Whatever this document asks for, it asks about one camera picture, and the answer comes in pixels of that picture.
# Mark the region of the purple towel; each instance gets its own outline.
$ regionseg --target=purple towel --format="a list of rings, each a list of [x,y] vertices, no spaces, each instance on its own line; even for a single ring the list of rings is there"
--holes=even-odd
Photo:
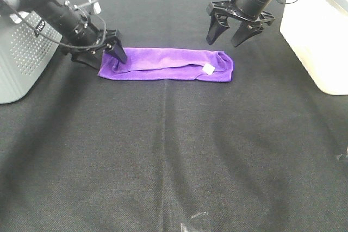
[[[231,81],[232,59],[222,51],[125,48],[126,64],[104,54],[99,76],[111,80]]]

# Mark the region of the black tablecloth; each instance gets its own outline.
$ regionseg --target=black tablecloth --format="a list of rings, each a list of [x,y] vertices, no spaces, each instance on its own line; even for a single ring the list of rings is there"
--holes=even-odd
[[[0,231],[348,229],[348,97],[315,86],[275,1],[262,35],[233,48],[231,21],[208,46],[210,1],[100,3],[124,46],[227,52],[231,83],[105,80],[57,52],[0,106]]]

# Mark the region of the perforated vent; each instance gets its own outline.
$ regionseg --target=perforated vent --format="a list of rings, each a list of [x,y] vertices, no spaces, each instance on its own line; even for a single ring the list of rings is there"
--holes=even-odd
[[[27,16],[27,20],[33,27],[36,27],[41,18],[36,13],[32,13]],[[53,39],[59,37],[59,34],[48,24],[42,32]],[[29,76],[41,64],[52,45],[53,43],[44,37],[36,37],[33,30],[21,23],[12,34],[10,51],[20,72]]]

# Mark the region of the white container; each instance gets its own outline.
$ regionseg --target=white container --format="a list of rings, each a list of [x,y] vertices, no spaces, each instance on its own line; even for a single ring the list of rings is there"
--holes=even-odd
[[[36,27],[41,18],[34,12],[26,19]],[[45,23],[42,31],[60,41],[61,35]],[[19,100],[34,85],[57,49],[42,36],[36,36],[23,22],[0,17],[0,104]]]
[[[281,33],[321,91],[348,95],[348,0],[286,5]]]

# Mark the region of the clear plastic piece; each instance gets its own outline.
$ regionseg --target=clear plastic piece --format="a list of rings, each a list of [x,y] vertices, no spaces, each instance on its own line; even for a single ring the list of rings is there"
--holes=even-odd
[[[200,212],[185,224],[181,223],[181,232],[212,232],[208,213]]]

